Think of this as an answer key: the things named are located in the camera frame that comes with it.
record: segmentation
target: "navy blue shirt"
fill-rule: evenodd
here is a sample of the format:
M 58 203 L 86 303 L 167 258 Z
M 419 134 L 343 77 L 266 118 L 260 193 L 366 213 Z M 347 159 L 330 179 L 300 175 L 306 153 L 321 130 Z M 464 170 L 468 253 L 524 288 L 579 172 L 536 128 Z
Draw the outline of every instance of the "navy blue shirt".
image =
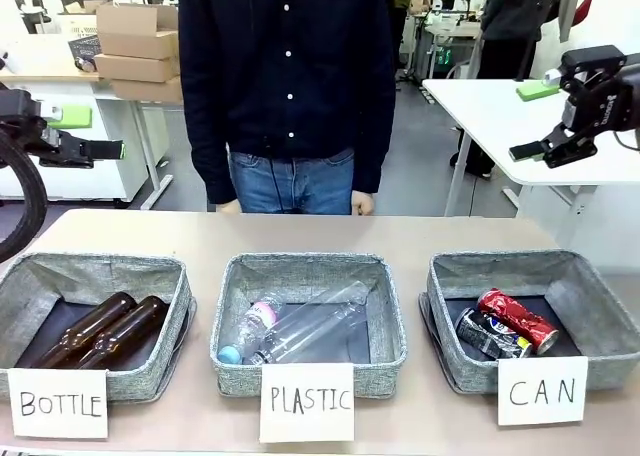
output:
M 236 198 L 231 151 L 326 158 L 353 148 L 375 193 L 395 104 L 386 0 L 180 0 L 193 164 L 216 204 Z

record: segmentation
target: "fabric bin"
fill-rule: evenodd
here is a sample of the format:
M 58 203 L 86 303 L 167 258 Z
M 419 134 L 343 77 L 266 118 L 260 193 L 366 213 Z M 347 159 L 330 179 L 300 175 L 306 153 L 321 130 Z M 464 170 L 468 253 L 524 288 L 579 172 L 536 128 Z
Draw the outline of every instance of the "fabric bin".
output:
M 155 295 L 170 304 L 146 363 L 107 372 L 109 401 L 152 400 L 192 299 L 184 264 L 161 257 L 70 253 L 23 255 L 0 280 L 0 399 L 9 399 L 7 368 L 15 366 L 58 299 L 98 305 L 118 291 L 137 302 Z
M 456 314 L 492 288 L 560 330 L 545 357 L 589 358 L 589 390 L 620 388 L 640 360 L 640 328 L 584 257 L 565 250 L 438 254 L 427 285 L 432 336 L 460 392 L 498 390 L 497 361 L 470 357 L 454 328 Z
M 349 284 L 356 279 L 373 289 L 365 304 L 371 364 L 354 364 L 355 395 L 392 396 L 407 342 L 391 271 L 378 256 L 345 253 L 242 254 L 229 261 L 211 335 L 220 392 L 236 397 L 260 395 L 260 366 L 225 364 L 217 354 L 219 342 L 226 341 L 265 290 L 277 291 L 285 303 L 306 303 L 336 281 Z

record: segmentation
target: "person in navy shirt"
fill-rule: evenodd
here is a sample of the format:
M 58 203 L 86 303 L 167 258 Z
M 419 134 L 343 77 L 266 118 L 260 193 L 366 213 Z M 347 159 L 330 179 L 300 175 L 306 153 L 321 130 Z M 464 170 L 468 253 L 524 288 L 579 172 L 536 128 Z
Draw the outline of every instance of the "person in navy shirt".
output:
M 395 105 L 388 0 L 179 3 L 192 159 L 216 210 L 371 214 Z

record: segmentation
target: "basket containing brown bottles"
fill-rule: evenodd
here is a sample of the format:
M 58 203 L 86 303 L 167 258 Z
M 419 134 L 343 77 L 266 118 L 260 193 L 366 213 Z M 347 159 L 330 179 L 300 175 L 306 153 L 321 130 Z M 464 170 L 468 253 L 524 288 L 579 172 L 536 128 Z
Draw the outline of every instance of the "basket containing brown bottles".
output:
M 0 279 L 0 399 L 8 368 L 106 369 L 107 399 L 160 397 L 195 313 L 171 258 L 31 253 Z

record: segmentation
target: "blue bottle cap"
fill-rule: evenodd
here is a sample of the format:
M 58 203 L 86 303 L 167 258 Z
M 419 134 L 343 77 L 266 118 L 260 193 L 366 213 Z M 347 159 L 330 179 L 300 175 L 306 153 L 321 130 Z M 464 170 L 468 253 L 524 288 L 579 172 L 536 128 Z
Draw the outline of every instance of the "blue bottle cap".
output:
M 218 353 L 218 359 L 222 363 L 226 364 L 240 364 L 242 362 L 242 356 L 236 348 L 233 346 L 225 346 Z

